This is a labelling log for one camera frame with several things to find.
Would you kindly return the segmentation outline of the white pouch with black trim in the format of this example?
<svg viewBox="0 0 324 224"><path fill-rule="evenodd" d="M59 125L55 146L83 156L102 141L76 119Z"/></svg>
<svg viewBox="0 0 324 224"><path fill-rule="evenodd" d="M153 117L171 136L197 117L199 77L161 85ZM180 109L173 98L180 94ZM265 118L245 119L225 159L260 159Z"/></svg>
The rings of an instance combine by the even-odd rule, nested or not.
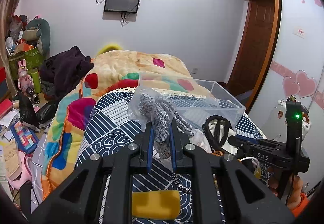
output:
<svg viewBox="0 0 324 224"><path fill-rule="evenodd" d="M190 143L202 148L207 153L222 156L225 153L236 155L238 149L228 142L230 136L235 136L231 123L221 116L208 117L202 129L194 129Z"/></svg>

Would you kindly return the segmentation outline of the clear plastic storage box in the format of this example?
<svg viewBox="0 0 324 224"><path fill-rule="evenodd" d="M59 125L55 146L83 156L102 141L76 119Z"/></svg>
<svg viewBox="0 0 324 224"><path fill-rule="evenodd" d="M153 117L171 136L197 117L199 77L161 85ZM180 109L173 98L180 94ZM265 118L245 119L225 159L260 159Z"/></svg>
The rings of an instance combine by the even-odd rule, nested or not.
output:
<svg viewBox="0 0 324 224"><path fill-rule="evenodd" d="M226 118L235 127L245 112L245 106L214 81L140 73L139 85L164 95L195 128L213 115Z"/></svg>

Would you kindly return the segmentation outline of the navy white patterned bedspread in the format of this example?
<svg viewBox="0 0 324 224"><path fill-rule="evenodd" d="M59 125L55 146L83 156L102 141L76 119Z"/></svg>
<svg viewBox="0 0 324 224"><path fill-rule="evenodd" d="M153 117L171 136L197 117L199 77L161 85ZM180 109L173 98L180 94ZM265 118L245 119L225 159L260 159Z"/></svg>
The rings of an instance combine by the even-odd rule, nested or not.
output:
<svg viewBox="0 0 324 224"><path fill-rule="evenodd" d="M84 132L75 167L81 165L91 154L101 156L116 153L126 144L133 142L141 132L138 122L129 120L128 103L133 97L134 89L117 90L102 96L95 104L90 121ZM266 138L261 130L244 113L235 126L236 134L249 138ZM154 150L154 160L150 174L133 177L133 192L158 190L178 190L167 169ZM191 195L180 192L181 211L170 223L193 223Z"/></svg>

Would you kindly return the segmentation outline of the white wardrobe with pink hearts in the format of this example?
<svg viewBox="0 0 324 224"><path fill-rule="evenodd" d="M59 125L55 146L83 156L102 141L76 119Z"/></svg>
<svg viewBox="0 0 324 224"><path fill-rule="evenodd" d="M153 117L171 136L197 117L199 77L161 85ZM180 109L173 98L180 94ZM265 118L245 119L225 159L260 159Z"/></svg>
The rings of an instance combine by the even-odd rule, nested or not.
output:
<svg viewBox="0 0 324 224"><path fill-rule="evenodd" d="M286 140L285 109L293 95L309 110L303 147L310 157L301 177L308 188L323 178L323 3L281 0L281 17L271 66L249 112L269 139Z"/></svg>

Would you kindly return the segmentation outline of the yellow sponge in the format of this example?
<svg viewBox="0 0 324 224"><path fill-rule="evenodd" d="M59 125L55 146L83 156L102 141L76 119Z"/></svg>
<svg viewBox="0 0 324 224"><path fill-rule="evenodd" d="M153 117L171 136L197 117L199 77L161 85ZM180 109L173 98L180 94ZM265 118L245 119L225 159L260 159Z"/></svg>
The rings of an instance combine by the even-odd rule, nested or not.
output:
<svg viewBox="0 0 324 224"><path fill-rule="evenodd" d="M181 211L180 193L174 190L134 192L132 216L152 220L173 220Z"/></svg>

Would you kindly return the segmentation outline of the colourful patchwork fleece blanket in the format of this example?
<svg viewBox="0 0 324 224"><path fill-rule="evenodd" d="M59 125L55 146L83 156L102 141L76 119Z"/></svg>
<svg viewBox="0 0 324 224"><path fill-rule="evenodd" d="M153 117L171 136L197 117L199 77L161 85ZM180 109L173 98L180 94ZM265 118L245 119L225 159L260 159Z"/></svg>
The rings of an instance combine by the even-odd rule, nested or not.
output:
<svg viewBox="0 0 324 224"><path fill-rule="evenodd" d="M175 82L157 82L154 88L210 95L207 89L194 82L179 58L168 54L113 50L101 53L91 63L93 68L82 75L80 82L60 101L49 127L40 177L43 198L72 173L90 112L101 96L137 87L138 75L143 72L176 79Z"/></svg>

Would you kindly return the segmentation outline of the yellow plush toy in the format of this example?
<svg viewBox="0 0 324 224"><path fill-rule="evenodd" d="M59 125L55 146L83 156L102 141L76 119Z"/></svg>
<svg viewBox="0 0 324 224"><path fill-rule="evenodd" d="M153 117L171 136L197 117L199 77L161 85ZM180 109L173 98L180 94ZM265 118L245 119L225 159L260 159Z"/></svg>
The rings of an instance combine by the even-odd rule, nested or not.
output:
<svg viewBox="0 0 324 224"><path fill-rule="evenodd" d="M106 52L115 51L115 50L123 50L123 48L120 45L118 45L117 43L110 43L110 44L105 45L103 48L101 48L97 52L97 56L104 54Z"/></svg>

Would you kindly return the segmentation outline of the brown wooden door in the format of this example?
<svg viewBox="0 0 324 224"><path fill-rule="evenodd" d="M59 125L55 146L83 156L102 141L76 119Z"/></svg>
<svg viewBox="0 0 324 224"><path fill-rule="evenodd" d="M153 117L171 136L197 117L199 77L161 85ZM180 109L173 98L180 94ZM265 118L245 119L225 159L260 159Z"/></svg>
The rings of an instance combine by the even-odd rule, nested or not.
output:
<svg viewBox="0 0 324 224"><path fill-rule="evenodd" d="M237 96L254 89L268 50L275 0L249 0L247 22L226 89Z"/></svg>

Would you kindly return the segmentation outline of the dark purple clothing pile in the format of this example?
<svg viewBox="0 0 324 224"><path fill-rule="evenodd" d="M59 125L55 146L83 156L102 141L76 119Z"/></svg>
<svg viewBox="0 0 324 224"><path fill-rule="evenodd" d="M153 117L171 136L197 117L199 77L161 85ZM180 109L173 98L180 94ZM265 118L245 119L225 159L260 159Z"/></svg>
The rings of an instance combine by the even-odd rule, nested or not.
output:
<svg viewBox="0 0 324 224"><path fill-rule="evenodd" d="M43 93L50 98L63 98L93 67L91 58L78 46L50 57L39 68Z"/></svg>

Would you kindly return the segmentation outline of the green cylinder bottle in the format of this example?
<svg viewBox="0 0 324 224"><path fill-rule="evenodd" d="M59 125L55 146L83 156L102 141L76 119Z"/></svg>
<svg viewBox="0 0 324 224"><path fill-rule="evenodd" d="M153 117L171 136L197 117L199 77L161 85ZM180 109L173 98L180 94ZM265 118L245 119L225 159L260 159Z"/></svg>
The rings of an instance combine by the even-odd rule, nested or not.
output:
<svg viewBox="0 0 324 224"><path fill-rule="evenodd" d="M41 80L39 77L38 69L34 68L31 71L31 77L32 77L33 89L34 89L35 93L40 93L42 90L41 90Z"/></svg>

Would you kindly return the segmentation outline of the pink rabbit figure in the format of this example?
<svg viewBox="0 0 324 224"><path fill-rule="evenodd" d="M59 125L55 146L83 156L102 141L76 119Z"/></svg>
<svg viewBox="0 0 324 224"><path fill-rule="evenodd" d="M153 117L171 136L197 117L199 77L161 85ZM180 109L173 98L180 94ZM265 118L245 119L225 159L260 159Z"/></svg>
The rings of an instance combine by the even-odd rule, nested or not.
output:
<svg viewBox="0 0 324 224"><path fill-rule="evenodd" d="M28 88L33 89L33 80L31 76L28 74L28 69L26 66L26 60L18 61L18 88L26 93Z"/></svg>

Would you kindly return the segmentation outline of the green cardboard box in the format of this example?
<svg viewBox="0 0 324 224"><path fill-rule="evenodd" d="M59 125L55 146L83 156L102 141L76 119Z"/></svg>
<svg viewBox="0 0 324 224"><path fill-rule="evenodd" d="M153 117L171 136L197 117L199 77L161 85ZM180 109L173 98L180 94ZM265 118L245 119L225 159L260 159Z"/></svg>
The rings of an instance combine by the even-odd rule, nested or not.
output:
<svg viewBox="0 0 324 224"><path fill-rule="evenodd" d="M34 69L39 69L43 64L43 56L37 48L33 48L26 52L21 51L16 55L7 56L7 59L13 80L18 80L18 61L23 61L23 59L25 59L29 75L31 75Z"/></svg>

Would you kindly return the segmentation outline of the grey green plush dinosaur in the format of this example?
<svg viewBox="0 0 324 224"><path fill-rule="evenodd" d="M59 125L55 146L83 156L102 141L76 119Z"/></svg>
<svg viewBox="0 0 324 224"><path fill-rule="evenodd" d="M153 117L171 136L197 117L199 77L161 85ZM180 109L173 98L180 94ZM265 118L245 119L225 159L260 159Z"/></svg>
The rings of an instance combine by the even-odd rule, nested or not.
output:
<svg viewBox="0 0 324 224"><path fill-rule="evenodd" d="M34 18L26 25L22 38L28 44L37 45L39 53L49 58L50 50L50 26L43 18Z"/></svg>

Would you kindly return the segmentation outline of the small black wall monitor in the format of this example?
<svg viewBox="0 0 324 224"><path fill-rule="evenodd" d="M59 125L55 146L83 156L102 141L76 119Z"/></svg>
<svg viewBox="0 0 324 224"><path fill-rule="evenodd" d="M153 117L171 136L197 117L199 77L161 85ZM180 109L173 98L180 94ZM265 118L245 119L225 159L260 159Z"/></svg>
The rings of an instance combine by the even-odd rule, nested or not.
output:
<svg viewBox="0 0 324 224"><path fill-rule="evenodd" d="M106 0L104 12L136 14L140 0Z"/></svg>

